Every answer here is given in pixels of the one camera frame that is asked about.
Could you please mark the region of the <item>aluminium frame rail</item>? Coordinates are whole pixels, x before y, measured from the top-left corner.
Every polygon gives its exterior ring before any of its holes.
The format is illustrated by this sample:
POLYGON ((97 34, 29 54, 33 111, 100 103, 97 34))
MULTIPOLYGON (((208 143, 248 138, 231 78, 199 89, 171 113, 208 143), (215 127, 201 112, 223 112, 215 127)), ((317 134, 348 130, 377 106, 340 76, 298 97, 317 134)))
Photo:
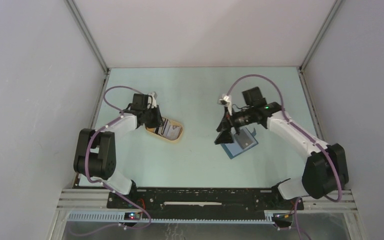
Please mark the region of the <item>aluminium frame rail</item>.
MULTIPOLYGON (((63 189, 59 197, 52 226, 48 233, 48 239, 57 238, 57 221, 68 217, 69 212, 92 212, 93 214, 105 214, 116 212, 108 209, 107 202, 110 191, 105 189, 63 189)), ((303 214, 335 214, 344 216, 345 225, 352 240, 366 240, 363 223, 361 221, 357 205, 351 190, 343 190, 341 201, 333 202, 325 197, 315 199, 309 196, 302 198, 303 214)))

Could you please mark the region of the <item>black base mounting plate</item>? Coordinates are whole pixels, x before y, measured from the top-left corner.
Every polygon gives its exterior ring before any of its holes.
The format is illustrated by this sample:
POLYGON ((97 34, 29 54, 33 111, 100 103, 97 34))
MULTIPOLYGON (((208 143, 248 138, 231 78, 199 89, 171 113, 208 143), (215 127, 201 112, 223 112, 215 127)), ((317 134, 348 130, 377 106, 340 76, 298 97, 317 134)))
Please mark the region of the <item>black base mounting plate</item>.
POLYGON ((152 220, 262 221, 274 213, 303 210, 270 188, 139 187, 128 199, 152 220))

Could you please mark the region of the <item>beige oval card tray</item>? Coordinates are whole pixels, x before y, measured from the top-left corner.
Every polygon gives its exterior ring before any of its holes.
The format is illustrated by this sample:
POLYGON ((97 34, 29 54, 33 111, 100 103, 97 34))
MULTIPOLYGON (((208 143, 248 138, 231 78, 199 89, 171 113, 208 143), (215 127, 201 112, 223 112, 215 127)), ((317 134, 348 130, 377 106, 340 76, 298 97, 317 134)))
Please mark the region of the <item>beige oval card tray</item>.
POLYGON ((160 140, 169 142, 169 143, 178 143, 180 139, 183 136, 184 133, 184 127, 183 125, 175 121, 173 119, 169 118, 162 118, 163 125, 156 128, 148 128, 146 127, 145 130, 147 133, 149 133, 151 136, 154 136, 160 140))

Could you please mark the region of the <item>blue card holder wallet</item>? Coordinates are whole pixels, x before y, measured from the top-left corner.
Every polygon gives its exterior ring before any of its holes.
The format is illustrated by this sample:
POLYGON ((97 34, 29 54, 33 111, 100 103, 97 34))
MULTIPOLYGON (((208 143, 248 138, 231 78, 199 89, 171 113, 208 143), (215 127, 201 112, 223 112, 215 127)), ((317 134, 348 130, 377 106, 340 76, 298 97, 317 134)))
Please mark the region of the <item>blue card holder wallet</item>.
MULTIPOLYGON (((252 133, 252 135, 255 137, 256 139, 256 130, 253 129, 253 131, 250 131, 252 133)), ((233 159, 241 154, 243 154, 244 152, 250 150, 251 148, 247 149, 247 150, 243 150, 241 149, 241 147, 238 145, 237 141, 236 141, 236 134, 233 134, 233 139, 234 139, 234 143, 230 143, 230 144, 221 144, 221 147, 223 148, 223 150, 225 151, 225 153, 227 154, 227 156, 229 157, 229 159, 233 159)))

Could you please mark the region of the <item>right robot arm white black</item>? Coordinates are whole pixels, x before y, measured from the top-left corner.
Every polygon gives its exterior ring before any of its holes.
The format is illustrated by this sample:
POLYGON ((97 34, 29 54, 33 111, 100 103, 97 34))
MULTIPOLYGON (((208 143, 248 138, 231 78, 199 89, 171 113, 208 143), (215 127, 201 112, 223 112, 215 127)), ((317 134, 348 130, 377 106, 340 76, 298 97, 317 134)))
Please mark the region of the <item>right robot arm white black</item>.
POLYGON ((223 94, 218 99, 224 113, 214 143, 232 144, 240 135, 241 128, 259 124, 286 141, 305 163, 302 176, 275 185, 277 191, 270 196, 275 208, 284 209, 291 199, 297 197, 320 199, 333 191, 338 192, 335 201, 340 201, 342 190, 349 181, 344 148, 310 134, 289 116, 281 104, 268 103, 258 87, 243 91, 242 95, 246 105, 239 111, 233 110, 230 95, 223 94))

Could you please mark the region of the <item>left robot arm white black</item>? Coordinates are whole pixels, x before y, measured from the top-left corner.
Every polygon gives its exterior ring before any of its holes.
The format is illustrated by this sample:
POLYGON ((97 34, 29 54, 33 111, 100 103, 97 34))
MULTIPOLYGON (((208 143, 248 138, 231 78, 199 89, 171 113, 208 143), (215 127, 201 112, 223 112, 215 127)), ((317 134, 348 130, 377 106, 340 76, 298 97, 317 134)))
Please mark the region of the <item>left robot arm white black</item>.
POLYGON ((119 116, 99 129, 84 128, 79 132, 73 169, 90 183, 99 183, 112 192, 120 193, 118 201, 125 208, 133 208, 138 194, 133 180, 116 170, 116 137, 122 137, 141 126, 156 128, 164 124, 156 92, 135 93, 119 116))

